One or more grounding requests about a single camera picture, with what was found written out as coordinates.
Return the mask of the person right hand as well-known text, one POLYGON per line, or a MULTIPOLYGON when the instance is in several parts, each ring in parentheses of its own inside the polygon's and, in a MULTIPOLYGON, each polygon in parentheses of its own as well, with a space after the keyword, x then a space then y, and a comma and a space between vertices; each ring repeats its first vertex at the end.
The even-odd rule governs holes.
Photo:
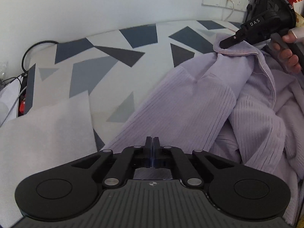
MULTIPOLYGON (((282 38, 285 43, 303 43, 303 27, 296 27, 284 35, 282 38)), ((271 40, 269 47, 275 51, 279 61, 285 66, 287 71, 293 74, 301 72, 302 67, 297 55, 293 54, 290 49, 282 48, 277 41, 271 40)))

